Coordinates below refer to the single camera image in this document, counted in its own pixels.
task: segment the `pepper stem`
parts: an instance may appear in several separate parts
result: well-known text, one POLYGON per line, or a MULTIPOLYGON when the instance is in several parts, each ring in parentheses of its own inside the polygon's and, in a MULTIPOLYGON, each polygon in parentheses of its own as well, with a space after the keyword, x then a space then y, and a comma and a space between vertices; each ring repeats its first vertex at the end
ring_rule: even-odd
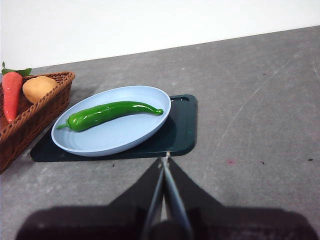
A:
POLYGON ((69 127, 69 125, 67 123, 61 124, 61 125, 57 126, 56 129, 63 129, 65 127, 69 127))

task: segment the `carrot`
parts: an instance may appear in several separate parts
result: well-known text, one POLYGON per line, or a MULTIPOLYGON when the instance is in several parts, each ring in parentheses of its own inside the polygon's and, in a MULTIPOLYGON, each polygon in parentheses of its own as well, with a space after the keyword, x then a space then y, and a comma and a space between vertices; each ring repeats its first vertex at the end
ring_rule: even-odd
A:
POLYGON ((3 75, 3 112, 6 120, 10 123, 17 117, 22 76, 14 71, 3 75))

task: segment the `light blue oval plate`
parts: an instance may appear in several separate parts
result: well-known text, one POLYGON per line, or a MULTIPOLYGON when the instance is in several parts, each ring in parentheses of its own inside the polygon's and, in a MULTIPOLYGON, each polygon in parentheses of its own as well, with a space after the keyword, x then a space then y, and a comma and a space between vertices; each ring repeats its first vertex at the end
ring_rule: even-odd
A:
POLYGON ((61 149, 75 155, 98 157, 120 153, 133 148, 150 138, 165 123, 171 109, 170 97, 162 90, 151 86, 125 86, 90 96, 64 112, 51 131, 53 142, 61 149), (96 105, 118 101, 147 103, 163 109, 160 116, 134 114, 119 117, 81 132, 75 132, 64 124, 71 114, 96 105))

